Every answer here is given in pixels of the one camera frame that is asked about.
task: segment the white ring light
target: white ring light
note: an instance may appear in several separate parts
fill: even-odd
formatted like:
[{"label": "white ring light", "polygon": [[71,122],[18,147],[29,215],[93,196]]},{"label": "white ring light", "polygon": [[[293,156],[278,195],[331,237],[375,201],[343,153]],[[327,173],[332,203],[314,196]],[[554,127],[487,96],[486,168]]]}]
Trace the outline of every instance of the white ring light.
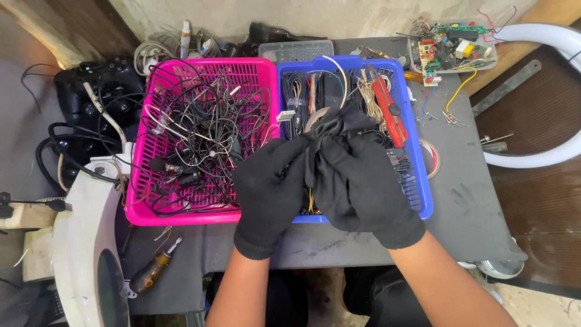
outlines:
[{"label": "white ring light", "polygon": [[[531,41],[556,48],[569,60],[581,51],[581,33],[567,26],[552,24],[516,24],[505,26],[494,37],[500,41]],[[581,54],[571,60],[581,72]],[[581,130],[558,147],[533,155],[509,156],[484,152],[487,164],[507,168],[537,168],[555,165],[581,154]]]}]

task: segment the blue plastic basket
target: blue plastic basket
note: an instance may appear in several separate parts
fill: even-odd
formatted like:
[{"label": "blue plastic basket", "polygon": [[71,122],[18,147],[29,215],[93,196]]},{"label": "blue plastic basket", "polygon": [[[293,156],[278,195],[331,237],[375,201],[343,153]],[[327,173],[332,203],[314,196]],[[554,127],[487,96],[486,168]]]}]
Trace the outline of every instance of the blue plastic basket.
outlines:
[{"label": "blue plastic basket", "polygon": [[[401,120],[407,130],[408,139],[404,142],[404,152],[411,164],[411,169],[404,175],[405,183],[403,192],[407,195],[412,208],[418,211],[422,219],[428,219],[433,212],[432,193],[428,184],[424,157],[422,156],[421,146],[419,144],[418,132],[415,129],[414,113],[411,110],[410,97],[407,93],[406,80],[404,78],[401,64],[393,59],[360,59],[358,56],[332,56],[337,63],[343,68],[346,74],[360,76],[361,68],[366,63],[373,66],[379,74],[389,77],[392,88],[390,95],[400,108]],[[336,72],[337,66],[329,59],[316,57],[313,61],[308,62],[284,62],[277,66],[278,71],[278,94],[279,94],[279,111],[284,111],[284,99],[282,95],[282,77],[289,73],[298,73],[306,75],[311,70],[329,70]],[[296,223],[303,222],[328,222],[323,215],[317,214],[300,214],[294,220]]]}]

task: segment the blue wire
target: blue wire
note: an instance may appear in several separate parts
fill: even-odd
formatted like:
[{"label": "blue wire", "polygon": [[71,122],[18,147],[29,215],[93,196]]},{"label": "blue wire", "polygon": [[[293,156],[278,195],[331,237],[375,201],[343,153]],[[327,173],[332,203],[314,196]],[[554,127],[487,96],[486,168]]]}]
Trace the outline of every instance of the blue wire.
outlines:
[{"label": "blue wire", "polygon": [[335,78],[337,78],[339,80],[339,85],[341,85],[341,93],[343,93],[343,94],[345,93],[345,87],[347,87],[347,86],[345,86],[345,87],[343,86],[343,81],[339,78],[339,76],[337,76],[337,74],[332,73],[332,72],[330,72],[328,70],[321,70],[321,69],[311,70],[310,72],[307,72],[307,74],[313,73],[313,72],[329,73],[329,74],[335,76]]},{"label": "blue wire", "polygon": [[434,90],[436,89],[436,87],[434,86],[433,89],[430,90],[430,92],[428,92],[428,96],[426,97],[426,100],[424,101],[424,104],[422,105],[422,119],[420,119],[420,123],[424,123],[424,108],[426,107],[426,102],[428,102],[428,99],[430,98],[430,94],[432,94],[432,92],[434,92]]}]

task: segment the wire connector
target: wire connector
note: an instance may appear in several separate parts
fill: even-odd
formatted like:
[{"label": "wire connector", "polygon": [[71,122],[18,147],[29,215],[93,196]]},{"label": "wire connector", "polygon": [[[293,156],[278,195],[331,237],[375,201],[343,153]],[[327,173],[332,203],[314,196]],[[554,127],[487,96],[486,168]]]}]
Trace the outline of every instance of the wire connector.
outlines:
[{"label": "wire connector", "polygon": [[292,120],[295,113],[294,110],[281,111],[277,116],[277,122],[288,122]]}]

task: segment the red utility knife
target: red utility knife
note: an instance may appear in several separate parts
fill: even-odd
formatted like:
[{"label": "red utility knife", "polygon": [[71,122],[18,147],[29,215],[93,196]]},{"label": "red utility knife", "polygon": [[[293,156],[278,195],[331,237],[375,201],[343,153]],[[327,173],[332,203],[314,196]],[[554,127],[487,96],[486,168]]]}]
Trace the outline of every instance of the red utility knife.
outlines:
[{"label": "red utility knife", "polygon": [[393,145],[396,148],[403,147],[404,141],[407,140],[407,131],[399,116],[401,115],[401,109],[398,105],[393,103],[391,95],[385,83],[377,75],[377,71],[373,66],[367,64],[367,69],[371,74],[373,79],[373,92],[375,93],[375,98],[377,99],[377,104],[381,108],[383,118],[385,119],[385,126],[388,128],[389,135],[392,137]]}]

